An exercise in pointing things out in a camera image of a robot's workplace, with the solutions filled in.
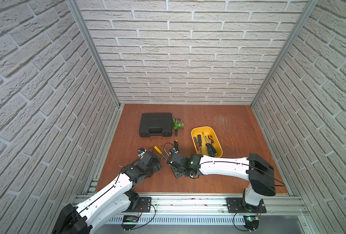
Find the yellow transparent handle screwdriver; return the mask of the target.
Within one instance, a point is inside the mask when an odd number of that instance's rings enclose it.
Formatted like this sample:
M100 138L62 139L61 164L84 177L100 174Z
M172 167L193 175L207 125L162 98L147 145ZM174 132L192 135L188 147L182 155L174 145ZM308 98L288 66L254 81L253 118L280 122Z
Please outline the yellow transparent handle screwdriver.
M161 151L157 146L155 146L154 149L155 149L165 160L167 160L167 158L163 155L162 151Z

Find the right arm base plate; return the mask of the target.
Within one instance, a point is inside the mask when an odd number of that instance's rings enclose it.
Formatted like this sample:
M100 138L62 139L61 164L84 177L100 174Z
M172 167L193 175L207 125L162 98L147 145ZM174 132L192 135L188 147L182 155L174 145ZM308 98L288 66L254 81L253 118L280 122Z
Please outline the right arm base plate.
M257 206L247 204L243 198L226 198L229 213L266 213L264 200L261 199Z

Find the yellow black phillips screwdriver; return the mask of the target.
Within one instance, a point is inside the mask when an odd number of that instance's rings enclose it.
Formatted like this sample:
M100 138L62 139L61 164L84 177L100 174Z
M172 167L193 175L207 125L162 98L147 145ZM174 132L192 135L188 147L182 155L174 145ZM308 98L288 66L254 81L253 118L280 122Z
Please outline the yellow black phillips screwdriver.
M201 134L198 134L198 135L197 135L197 141L198 141L199 153L202 154L202 139L201 139Z

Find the green black large screwdriver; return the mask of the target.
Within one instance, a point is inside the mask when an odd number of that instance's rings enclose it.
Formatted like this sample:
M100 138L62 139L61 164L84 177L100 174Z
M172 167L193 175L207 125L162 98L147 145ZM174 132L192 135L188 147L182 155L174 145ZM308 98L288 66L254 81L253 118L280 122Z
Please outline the green black large screwdriver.
M217 154L216 148L215 148L215 146L213 146L213 145L210 143L210 141L209 141L209 139L208 139L208 135L205 135L205 134L203 133L203 136L204 136L204 138L205 138L206 147L207 147L209 156L214 158L214 157L216 156L216 154Z

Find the black yellow-capped screwdriver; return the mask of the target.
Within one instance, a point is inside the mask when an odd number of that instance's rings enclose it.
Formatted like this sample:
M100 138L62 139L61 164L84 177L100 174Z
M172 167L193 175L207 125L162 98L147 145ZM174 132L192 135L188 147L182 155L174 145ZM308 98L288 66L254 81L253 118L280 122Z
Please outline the black yellow-capped screwdriver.
M177 152L179 152L178 140L176 140L176 139L175 139L175 141L174 141L174 146L175 146L175 150L176 150Z

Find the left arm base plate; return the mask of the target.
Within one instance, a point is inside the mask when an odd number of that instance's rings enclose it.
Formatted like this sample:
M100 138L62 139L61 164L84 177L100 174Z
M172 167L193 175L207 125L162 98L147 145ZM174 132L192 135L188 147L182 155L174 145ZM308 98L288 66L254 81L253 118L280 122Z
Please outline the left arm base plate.
M132 201L126 213L149 213L151 210L151 197L139 197L138 201Z

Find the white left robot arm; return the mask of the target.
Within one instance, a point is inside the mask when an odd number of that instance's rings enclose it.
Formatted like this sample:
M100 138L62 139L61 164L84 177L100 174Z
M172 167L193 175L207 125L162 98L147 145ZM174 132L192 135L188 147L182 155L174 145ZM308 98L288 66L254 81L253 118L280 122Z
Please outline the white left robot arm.
M161 159L151 151L124 166L118 176L89 199L66 205L54 225L53 234L91 234L112 217L137 206L133 187L161 170Z

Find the orange black stubby screwdriver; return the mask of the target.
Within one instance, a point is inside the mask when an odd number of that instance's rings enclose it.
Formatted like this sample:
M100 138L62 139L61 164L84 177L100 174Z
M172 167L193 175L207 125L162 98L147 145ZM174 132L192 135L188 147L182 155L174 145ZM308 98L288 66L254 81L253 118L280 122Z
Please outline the orange black stubby screwdriver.
M215 146L214 139L213 139L213 137L212 137L211 135L208 135L208 139L209 139L210 143L211 143L213 146Z

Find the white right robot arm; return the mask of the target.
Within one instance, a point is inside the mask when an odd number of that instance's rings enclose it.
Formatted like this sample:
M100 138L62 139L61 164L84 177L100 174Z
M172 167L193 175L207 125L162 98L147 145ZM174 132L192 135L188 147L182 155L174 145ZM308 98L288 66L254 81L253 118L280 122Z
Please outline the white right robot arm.
M274 177L274 167L258 154L227 159L202 154L194 154L187 158L178 153L171 153L167 164L176 178L185 176L194 179L205 175L223 175L248 181L249 185L244 189L241 206L254 212L264 197L276 195L275 182L282 183Z

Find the dark red handle screwdriver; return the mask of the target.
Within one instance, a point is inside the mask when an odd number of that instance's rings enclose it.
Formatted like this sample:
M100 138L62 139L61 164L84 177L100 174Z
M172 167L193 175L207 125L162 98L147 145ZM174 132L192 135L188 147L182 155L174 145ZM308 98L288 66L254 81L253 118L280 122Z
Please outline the dark red handle screwdriver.
M197 138L193 137L193 140L194 140L194 143L195 143L195 147L196 147L197 153L200 153L200 146L199 146L199 143L197 141Z

